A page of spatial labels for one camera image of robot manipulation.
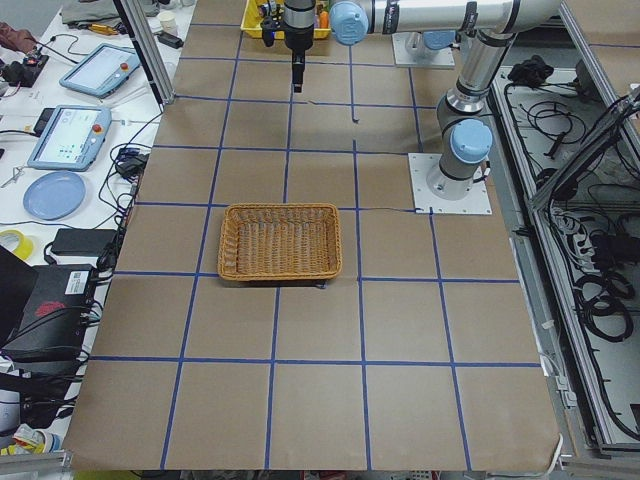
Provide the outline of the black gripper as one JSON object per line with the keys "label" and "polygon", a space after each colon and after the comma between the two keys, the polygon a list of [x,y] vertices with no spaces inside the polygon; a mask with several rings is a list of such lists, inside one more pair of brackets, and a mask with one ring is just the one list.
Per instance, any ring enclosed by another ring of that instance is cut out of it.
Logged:
{"label": "black gripper", "polygon": [[293,50],[291,58],[292,88],[294,93],[301,93],[304,83],[306,53],[304,50]]}

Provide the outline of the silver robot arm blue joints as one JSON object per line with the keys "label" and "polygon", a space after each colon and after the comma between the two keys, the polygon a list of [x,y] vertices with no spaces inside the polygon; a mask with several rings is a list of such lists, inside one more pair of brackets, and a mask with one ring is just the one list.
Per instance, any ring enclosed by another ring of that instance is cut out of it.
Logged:
{"label": "silver robot arm blue joints", "polygon": [[372,33],[474,32],[456,84],[437,110],[443,137],[440,169],[462,181],[474,175],[492,146],[489,128],[476,116],[513,40],[556,14],[559,6],[557,1],[336,1],[329,25],[345,46]]}

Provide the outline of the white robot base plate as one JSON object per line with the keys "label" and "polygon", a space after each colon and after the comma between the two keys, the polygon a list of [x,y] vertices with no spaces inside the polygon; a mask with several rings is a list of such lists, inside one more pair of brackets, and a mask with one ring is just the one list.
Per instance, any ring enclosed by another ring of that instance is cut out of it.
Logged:
{"label": "white robot base plate", "polygon": [[414,210],[418,214],[491,215],[492,207],[477,166],[467,180],[452,180],[440,169],[440,154],[409,153]]}

